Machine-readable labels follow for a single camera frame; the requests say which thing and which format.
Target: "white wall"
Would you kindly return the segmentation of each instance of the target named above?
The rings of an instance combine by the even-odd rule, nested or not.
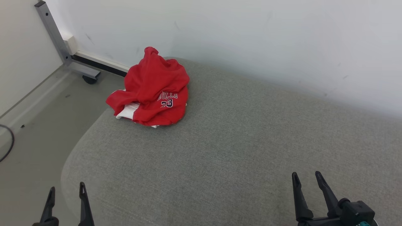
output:
[[[0,7],[0,115],[62,65],[36,3],[3,1]]]
[[[132,66],[146,46],[402,116],[399,0],[49,0],[79,48]]]

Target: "white baseboard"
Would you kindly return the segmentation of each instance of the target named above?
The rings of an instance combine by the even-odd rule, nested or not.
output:
[[[29,123],[51,101],[53,101],[78,76],[64,66],[58,68],[45,81],[25,96],[9,112],[0,118],[0,124],[8,126],[14,134],[21,131],[21,126]],[[5,129],[0,130],[0,147],[10,142],[10,135]]]
[[[81,50],[78,50],[75,55],[83,57],[83,58],[88,59],[88,60],[95,61],[97,63],[109,66],[111,68],[114,68],[114,69],[117,69],[117,70],[120,70],[120,71],[128,72],[128,70],[130,69],[129,67],[126,67],[124,65],[121,65],[121,64],[109,61],[109,60],[102,59],[102,58],[100,58],[98,56],[95,56],[95,55],[90,54],[90,53],[85,53],[85,52],[83,52]]]

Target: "black strip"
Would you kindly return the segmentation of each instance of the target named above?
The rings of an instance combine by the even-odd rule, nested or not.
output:
[[[80,57],[80,56],[77,56],[77,55],[72,55],[71,58],[72,58],[73,60],[78,61],[78,62],[81,62],[81,63],[84,63],[84,64],[88,64],[88,65],[90,65],[90,66],[92,66],[92,67],[96,67],[96,68],[99,68],[99,69],[102,69],[102,70],[105,70],[105,71],[107,71],[107,72],[110,72],[110,73],[113,73],[113,74],[117,74],[117,75],[120,75],[120,76],[123,76],[123,77],[125,77],[126,74],[127,74],[127,72],[118,70],[118,69],[116,69],[116,68],[109,67],[109,66],[107,66],[107,65],[104,65],[104,64],[95,62],[95,61],[93,61],[93,60],[88,60],[88,59],[86,59],[86,58],[83,58],[83,57]]]

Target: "gray floor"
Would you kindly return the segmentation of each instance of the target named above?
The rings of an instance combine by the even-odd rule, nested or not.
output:
[[[106,98],[124,84],[123,77],[108,72],[102,72],[94,85],[75,76],[74,82],[16,135],[13,150],[0,163],[1,226],[38,222],[52,186],[56,188],[53,215],[60,225],[79,223],[60,191],[62,167],[77,141],[108,107]]]

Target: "metal leg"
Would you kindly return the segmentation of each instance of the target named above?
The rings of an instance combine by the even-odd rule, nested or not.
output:
[[[84,79],[87,83],[94,84],[100,71],[83,65],[82,63],[77,62],[71,58],[70,54],[68,53],[67,46],[64,43],[59,29],[57,29],[56,23],[53,20],[53,17],[50,13],[49,8],[47,7],[46,2],[41,0],[37,4],[35,4],[35,7],[64,65],[66,65],[70,70],[73,70],[79,74],[82,74],[85,77],[88,77],[88,79]]]

